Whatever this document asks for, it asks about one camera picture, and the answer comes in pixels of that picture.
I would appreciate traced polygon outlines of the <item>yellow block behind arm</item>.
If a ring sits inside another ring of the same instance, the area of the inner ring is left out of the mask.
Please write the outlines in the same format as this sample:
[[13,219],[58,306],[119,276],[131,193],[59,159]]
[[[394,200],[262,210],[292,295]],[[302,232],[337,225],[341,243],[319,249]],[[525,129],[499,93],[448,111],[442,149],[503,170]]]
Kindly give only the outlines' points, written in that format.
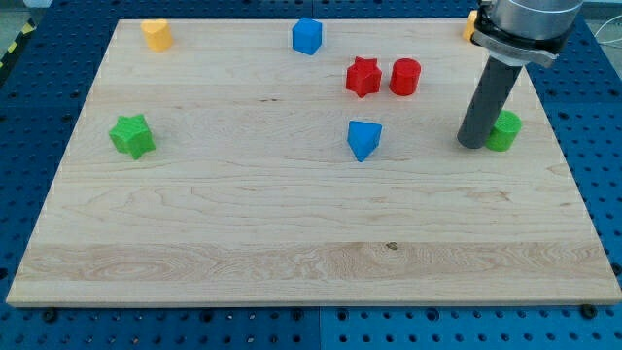
[[475,31],[475,21],[477,19],[477,15],[478,15],[478,11],[477,10],[472,10],[469,12],[467,18],[466,18],[466,24],[462,33],[462,37],[464,40],[470,42],[472,35],[474,34]]

